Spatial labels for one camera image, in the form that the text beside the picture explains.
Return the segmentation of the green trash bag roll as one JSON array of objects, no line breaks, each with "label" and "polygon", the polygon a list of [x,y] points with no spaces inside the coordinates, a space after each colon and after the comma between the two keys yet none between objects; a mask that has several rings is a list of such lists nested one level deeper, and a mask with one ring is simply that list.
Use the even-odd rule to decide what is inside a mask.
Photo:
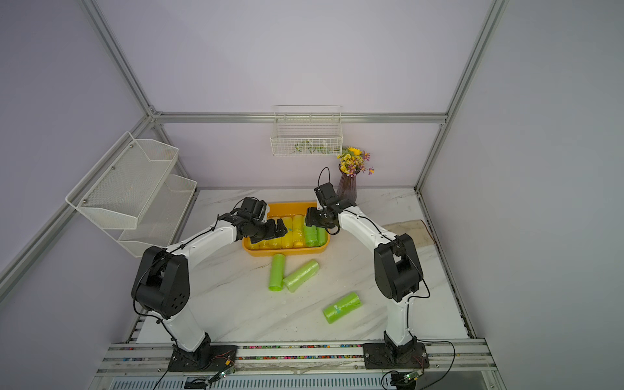
[{"label": "green trash bag roll", "polygon": [[319,245],[317,227],[304,225],[303,234],[306,247],[317,247]]},{"label": "green trash bag roll", "polygon": [[350,314],[362,305],[359,295],[351,292],[340,300],[323,309],[323,316],[329,324],[335,323],[338,319]]},{"label": "green trash bag roll", "polygon": [[273,255],[268,284],[268,289],[271,292],[279,292],[283,289],[285,263],[286,256],[284,254],[276,253]]},{"label": "green trash bag roll", "polygon": [[328,242],[328,232],[324,227],[317,227],[316,229],[317,231],[317,242],[318,242],[318,246],[322,247],[325,246],[326,243]]},{"label": "green trash bag roll", "polygon": [[320,270],[320,265],[316,260],[310,260],[304,265],[297,268],[296,271],[283,279],[283,286],[291,292],[295,293],[305,282],[314,277]]}]

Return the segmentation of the white mesh lower shelf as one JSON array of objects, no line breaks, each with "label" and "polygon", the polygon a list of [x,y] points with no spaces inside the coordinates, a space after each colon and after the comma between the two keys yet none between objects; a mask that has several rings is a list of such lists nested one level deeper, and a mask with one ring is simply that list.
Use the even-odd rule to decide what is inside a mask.
[{"label": "white mesh lower shelf", "polygon": [[136,258],[151,246],[170,245],[196,188],[194,180],[169,175],[138,227],[124,230],[118,243]]}]

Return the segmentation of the purple glass vase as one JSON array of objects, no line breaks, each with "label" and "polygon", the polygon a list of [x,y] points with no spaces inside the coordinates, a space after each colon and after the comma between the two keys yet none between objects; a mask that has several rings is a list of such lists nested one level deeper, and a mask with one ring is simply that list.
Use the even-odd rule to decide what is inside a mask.
[{"label": "purple glass vase", "polygon": [[357,203],[357,176],[360,173],[359,169],[349,170],[347,167],[339,166],[341,178],[336,193],[339,198],[350,201],[353,204]]}]

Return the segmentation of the white mesh shelf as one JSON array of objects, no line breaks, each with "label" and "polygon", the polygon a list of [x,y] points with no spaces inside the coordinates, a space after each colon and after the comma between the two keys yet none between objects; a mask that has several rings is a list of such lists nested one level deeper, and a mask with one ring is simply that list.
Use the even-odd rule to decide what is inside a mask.
[{"label": "white mesh shelf", "polygon": [[194,180],[169,175],[138,227],[124,230],[118,243],[136,258],[151,246],[170,245],[196,188]]},{"label": "white mesh shelf", "polygon": [[125,133],[65,201],[102,230],[134,230],[178,161],[179,149]]}]

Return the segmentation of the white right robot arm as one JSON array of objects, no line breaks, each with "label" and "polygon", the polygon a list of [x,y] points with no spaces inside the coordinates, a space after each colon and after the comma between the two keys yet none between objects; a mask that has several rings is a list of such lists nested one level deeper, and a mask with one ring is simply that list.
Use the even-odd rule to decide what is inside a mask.
[{"label": "white right robot arm", "polygon": [[418,341],[409,325],[409,303],[416,298],[424,276],[411,236],[397,235],[380,227],[357,206],[345,209],[310,207],[305,215],[307,226],[335,232],[345,230],[372,252],[375,284],[388,299],[384,352],[395,362],[414,353]]}]

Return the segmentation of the yellow plastic storage box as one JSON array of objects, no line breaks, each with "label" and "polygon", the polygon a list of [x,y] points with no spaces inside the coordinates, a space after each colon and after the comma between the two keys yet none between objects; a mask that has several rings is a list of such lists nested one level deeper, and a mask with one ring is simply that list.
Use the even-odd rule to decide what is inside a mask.
[{"label": "yellow plastic storage box", "polygon": [[[278,202],[278,203],[270,203],[267,208],[267,216],[268,219],[279,219],[282,217],[294,217],[295,215],[306,215],[307,209],[310,207],[316,208],[316,201],[301,201],[301,202]],[[274,254],[284,254],[286,256],[296,256],[296,255],[312,255],[323,253],[323,251],[328,248],[331,242],[331,238],[327,237],[324,245],[317,247],[293,247],[289,249],[272,249],[272,248],[260,248],[253,249],[252,244],[250,243],[250,239],[248,237],[244,238],[242,241],[242,247],[245,251],[247,251],[253,257],[271,257]]]}]

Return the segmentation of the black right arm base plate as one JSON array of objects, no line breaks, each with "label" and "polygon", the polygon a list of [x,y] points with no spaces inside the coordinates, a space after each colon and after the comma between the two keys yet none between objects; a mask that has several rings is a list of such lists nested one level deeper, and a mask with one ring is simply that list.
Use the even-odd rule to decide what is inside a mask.
[{"label": "black right arm base plate", "polygon": [[363,360],[368,370],[427,369],[430,367],[424,343],[416,342],[396,349],[385,343],[362,346]]}]

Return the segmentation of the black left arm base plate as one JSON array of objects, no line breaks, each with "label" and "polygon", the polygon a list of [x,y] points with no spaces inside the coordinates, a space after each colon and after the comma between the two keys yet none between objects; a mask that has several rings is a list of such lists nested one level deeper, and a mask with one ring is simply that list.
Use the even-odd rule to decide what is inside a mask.
[{"label": "black left arm base plate", "polygon": [[168,364],[170,372],[217,372],[234,366],[238,348],[235,345],[209,345],[195,352],[175,347]]}]

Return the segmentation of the yellow trash bag roll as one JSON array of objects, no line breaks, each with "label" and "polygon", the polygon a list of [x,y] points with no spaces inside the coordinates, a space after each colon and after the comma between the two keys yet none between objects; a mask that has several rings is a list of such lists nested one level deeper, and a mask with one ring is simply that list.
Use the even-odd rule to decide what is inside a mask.
[{"label": "yellow trash bag roll", "polygon": [[263,248],[265,250],[279,250],[282,248],[282,239],[275,238],[271,240],[265,240],[263,243]]},{"label": "yellow trash bag roll", "polygon": [[286,234],[282,237],[282,248],[283,249],[292,249],[293,244],[294,244],[294,238],[293,238],[293,222],[292,222],[292,218],[289,216],[284,216],[282,218],[283,222],[284,222],[284,226],[287,229]]},{"label": "yellow trash bag roll", "polygon": [[296,214],[292,220],[293,247],[302,248],[306,243],[304,233],[305,217],[302,214]]}]

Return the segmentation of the aluminium rail frame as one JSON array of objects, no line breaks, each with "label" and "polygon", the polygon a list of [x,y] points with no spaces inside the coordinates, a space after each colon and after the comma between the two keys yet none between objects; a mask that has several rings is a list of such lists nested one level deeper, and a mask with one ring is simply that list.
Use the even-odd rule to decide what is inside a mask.
[{"label": "aluminium rail frame", "polygon": [[174,365],[168,344],[113,344],[92,389],[503,389],[483,340],[427,342],[426,369],[375,368],[362,341],[216,343],[206,370]]}]

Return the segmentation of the white mesh upper shelf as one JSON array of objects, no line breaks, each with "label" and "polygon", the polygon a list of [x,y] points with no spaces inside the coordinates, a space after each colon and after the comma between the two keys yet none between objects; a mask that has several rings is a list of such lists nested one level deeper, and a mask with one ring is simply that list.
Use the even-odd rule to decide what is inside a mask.
[{"label": "white mesh upper shelf", "polygon": [[125,133],[65,201],[102,230],[134,230],[178,161],[179,149]]}]

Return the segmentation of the yellow and purple flowers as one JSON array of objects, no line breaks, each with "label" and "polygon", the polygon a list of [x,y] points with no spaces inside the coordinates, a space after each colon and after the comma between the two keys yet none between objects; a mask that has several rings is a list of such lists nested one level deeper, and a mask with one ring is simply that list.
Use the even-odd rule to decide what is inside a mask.
[{"label": "yellow and purple flowers", "polygon": [[370,153],[363,149],[353,146],[345,146],[341,149],[341,153],[337,157],[339,159],[339,170],[348,177],[356,177],[358,174],[366,172],[373,175],[375,172],[372,167]]}]

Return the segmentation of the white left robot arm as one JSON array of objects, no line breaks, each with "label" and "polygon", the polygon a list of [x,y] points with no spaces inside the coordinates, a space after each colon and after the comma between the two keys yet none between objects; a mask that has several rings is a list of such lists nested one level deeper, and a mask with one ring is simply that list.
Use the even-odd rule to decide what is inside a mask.
[{"label": "white left robot arm", "polygon": [[235,222],[227,218],[178,244],[151,246],[142,255],[131,297],[147,315],[161,321],[178,349],[194,353],[208,343],[208,335],[188,304],[190,271],[216,251],[244,238],[267,241],[287,232],[281,219]]}]

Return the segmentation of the beige work glove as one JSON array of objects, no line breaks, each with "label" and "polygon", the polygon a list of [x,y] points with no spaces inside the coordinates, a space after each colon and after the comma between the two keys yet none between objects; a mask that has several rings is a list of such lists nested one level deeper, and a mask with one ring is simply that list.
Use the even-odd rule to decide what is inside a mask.
[{"label": "beige work glove", "polygon": [[397,235],[409,235],[412,238],[416,249],[435,245],[432,235],[422,219],[414,219],[395,224],[386,224],[383,227]]}]

